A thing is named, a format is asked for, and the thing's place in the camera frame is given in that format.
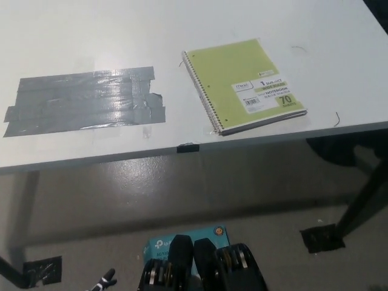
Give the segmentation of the white and black left hand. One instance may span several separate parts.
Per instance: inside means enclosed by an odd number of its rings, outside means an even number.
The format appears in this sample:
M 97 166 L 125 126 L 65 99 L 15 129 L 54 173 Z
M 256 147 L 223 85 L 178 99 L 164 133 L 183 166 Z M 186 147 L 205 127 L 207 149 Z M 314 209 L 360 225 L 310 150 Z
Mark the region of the white and black left hand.
M 114 286 L 118 280 L 114 278 L 115 269 L 110 269 L 101 279 L 90 289 L 90 291 L 104 291 Z

